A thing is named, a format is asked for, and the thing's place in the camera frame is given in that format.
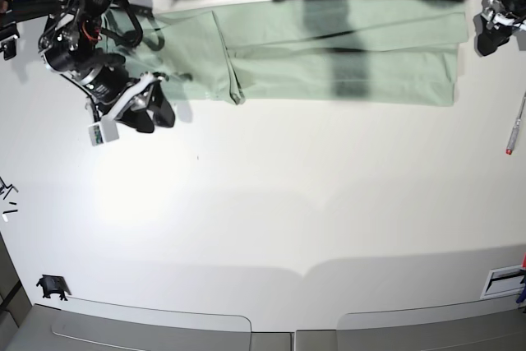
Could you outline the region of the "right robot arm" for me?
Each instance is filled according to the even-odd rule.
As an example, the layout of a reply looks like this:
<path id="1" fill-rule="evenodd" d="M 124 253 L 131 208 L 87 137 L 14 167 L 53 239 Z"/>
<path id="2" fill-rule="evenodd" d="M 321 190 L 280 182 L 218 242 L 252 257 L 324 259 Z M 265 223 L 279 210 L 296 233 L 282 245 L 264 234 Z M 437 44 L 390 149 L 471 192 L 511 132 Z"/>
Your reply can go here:
<path id="1" fill-rule="evenodd" d="M 173 127 L 176 117 L 161 88 L 167 76 L 130 76 L 125 57 L 104 51 L 102 38 L 126 49 L 141 43 L 143 29 L 128 0 L 68 0 L 49 15 L 38 42 L 46 67 L 85 94 L 96 143 L 119 123 L 141 133 Z"/>

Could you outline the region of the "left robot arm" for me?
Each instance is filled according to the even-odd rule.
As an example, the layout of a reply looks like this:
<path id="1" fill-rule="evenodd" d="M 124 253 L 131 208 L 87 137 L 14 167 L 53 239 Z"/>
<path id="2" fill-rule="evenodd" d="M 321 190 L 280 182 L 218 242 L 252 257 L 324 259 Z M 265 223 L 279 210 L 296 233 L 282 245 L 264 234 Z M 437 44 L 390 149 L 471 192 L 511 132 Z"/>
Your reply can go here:
<path id="1" fill-rule="evenodd" d="M 507 44 L 513 34 L 525 31 L 525 0 L 484 0 L 480 19 L 482 31 L 476 46 L 486 57 Z"/>

